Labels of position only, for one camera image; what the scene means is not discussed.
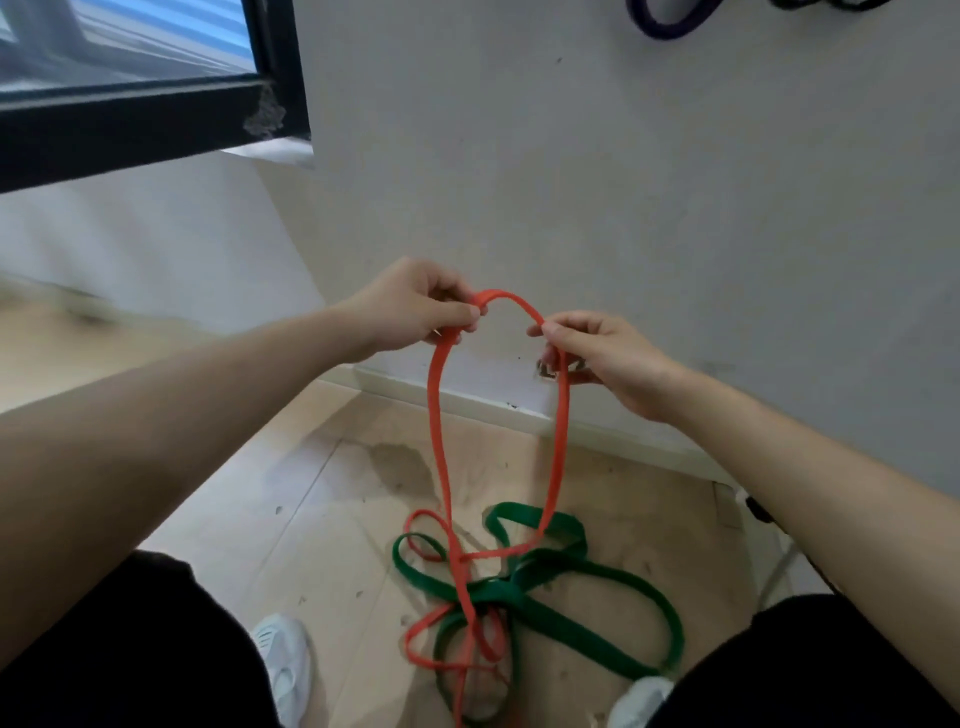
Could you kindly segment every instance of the hand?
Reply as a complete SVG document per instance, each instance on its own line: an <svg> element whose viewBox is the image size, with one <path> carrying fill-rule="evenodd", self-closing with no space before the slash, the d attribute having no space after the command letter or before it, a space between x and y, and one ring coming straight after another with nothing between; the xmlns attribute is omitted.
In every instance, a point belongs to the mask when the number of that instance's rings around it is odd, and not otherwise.
<svg viewBox="0 0 960 728"><path fill-rule="evenodd" d="M570 372L571 384L603 384L631 412L655 422L666 421L669 394L687 372L624 319L606 313L555 313L542 327L529 327L527 335L546 338L540 360L551 370L557 367L557 349L572 355L568 365L583 359L586 368Z"/></svg>
<svg viewBox="0 0 960 728"><path fill-rule="evenodd" d="M350 361L363 361L418 341L436 344L440 328L476 331L482 312L472 301L473 290L460 274L432 260L404 257L335 307L360 334Z"/></svg>

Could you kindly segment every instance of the forearm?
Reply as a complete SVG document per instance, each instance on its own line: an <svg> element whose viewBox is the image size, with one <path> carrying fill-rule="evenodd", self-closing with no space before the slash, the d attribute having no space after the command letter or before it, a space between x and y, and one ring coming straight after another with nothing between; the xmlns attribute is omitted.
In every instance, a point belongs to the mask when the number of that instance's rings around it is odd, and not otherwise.
<svg viewBox="0 0 960 728"><path fill-rule="evenodd" d="M671 411L960 708L960 503L709 377Z"/></svg>
<svg viewBox="0 0 960 728"><path fill-rule="evenodd" d="M357 346L333 308L0 416L0 667Z"/></svg>

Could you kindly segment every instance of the peeling paint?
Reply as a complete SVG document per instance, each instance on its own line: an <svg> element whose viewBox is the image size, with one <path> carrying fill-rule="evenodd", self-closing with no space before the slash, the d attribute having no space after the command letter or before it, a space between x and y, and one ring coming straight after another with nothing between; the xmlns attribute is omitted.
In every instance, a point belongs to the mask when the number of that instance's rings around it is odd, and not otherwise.
<svg viewBox="0 0 960 728"><path fill-rule="evenodd" d="M260 139L273 139L274 132L283 126L286 115L287 109L276 100L273 85L264 84L256 113L244 120L244 131Z"/></svg>

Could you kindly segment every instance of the window glass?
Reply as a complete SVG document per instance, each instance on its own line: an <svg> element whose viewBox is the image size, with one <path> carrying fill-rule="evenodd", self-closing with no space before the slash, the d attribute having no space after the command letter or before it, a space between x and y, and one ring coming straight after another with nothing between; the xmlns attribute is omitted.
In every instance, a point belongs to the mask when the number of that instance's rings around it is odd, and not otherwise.
<svg viewBox="0 0 960 728"><path fill-rule="evenodd" d="M3 0L0 92L254 73L242 0Z"/></svg>

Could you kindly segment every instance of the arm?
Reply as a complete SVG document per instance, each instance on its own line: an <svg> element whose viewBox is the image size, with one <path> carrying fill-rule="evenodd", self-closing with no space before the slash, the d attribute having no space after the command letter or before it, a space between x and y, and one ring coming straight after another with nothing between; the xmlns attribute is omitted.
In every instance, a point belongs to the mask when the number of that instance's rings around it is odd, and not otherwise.
<svg viewBox="0 0 960 728"><path fill-rule="evenodd" d="M529 333L547 364L556 348L585 359L574 381L706 450L960 709L960 501L691 372L622 319L573 311Z"/></svg>
<svg viewBox="0 0 960 728"><path fill-rule="evenodd" d="M401 260L352 298L0 415L0 668L331 367L476 328L455 273Z"/></svg>

